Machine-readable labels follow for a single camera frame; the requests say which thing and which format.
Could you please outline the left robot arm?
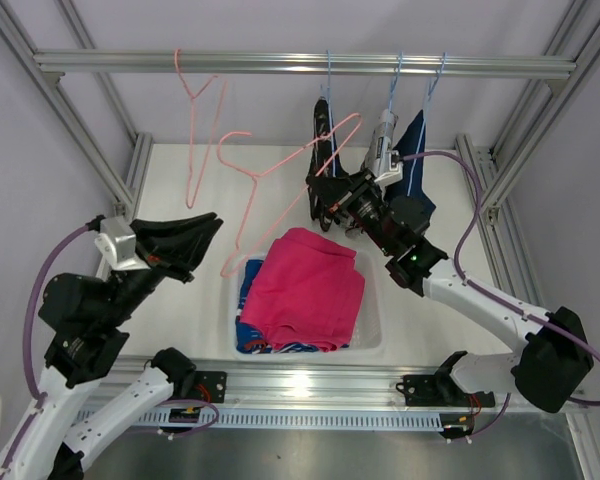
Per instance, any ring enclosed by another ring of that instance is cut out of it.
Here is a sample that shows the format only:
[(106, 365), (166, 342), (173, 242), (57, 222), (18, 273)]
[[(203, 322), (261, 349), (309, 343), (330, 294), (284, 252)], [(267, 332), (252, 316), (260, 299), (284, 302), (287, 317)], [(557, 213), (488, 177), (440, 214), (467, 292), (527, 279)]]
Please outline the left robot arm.
[(0, 479), (80, 479), (101, 453), (154, 408), (173, 405), (185, 427), (162, 427), (168, 439), (208, 428), (202, 410), (224, 400), (227, 376), (205, 372), (175, 348), (159, 351), (122, 393), (85, 420), (78, 413), (110, 373), (134, 311), (166, 280), (189, 283), (221, 219), (214, 213), (171, 221), (98, 216), (85, 225), (110, 271), (106, 278), (41, 269), (23, 336), (43, 321), (53, 333), (40, 373), (27, 369), (31, 403), (0, 450)]

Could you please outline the pink trousers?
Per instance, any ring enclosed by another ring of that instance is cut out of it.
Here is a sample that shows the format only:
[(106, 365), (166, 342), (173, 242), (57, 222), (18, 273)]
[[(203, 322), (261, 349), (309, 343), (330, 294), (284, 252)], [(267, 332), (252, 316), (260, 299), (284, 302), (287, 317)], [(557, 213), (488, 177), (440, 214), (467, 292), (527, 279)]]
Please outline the pink trousers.
[(305, 228), (276, 239), (249, 287), (241, 322), (279, 350), (289, 344), (323, 352), (350, 344), (365, 278), (357, 252)]

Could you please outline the white plastic basket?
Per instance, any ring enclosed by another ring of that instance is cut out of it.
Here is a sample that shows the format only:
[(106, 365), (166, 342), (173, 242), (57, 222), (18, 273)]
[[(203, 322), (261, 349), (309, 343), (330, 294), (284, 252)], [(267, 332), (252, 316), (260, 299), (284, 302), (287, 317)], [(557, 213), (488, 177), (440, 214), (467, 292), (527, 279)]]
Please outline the white plastic basket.
[(276, 243), (230, 278), (229, 342), (243, 359), (358, 359), (383, 349), (383, 323), (363, 251)]

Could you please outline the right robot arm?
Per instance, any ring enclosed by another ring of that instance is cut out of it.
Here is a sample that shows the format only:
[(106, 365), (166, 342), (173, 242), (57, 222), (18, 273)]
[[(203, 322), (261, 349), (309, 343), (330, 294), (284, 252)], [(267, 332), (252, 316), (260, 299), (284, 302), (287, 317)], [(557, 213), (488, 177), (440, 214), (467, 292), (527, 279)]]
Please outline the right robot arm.
[(579, 317), (562, 307), (547, 311), (472, 279), (456, 259), (425, 237), (429, 217), (409, 197), (385, 202), (372, 173), (347, 178), (308, 176), (309, 190), (335, 220), (352, 220), (388, 257), (394, 282), (441, 303), (490, 332), (506, 354), (458, 351), (436, 372), (436, 395), (458, 404), (470, 394), (517, 393), (557, 413), (593, 368)]

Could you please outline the black white patterned trousers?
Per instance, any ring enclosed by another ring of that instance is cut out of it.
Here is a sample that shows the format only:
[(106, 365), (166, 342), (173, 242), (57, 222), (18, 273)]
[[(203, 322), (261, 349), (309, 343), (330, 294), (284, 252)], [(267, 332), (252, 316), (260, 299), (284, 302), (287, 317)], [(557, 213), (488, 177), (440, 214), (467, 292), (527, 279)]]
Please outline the black white patterned trousers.
[[(314, 105), (313, 129), (314, 137), (318, 139), (329, 134), (327, 103), (323, 96), (321, 96)], [(330, 157), (331, 147), (329, 138), (322, 140), (319, 139), (313, 145), (308, 174), (314, 176), (320, 169), (323, 168)]]

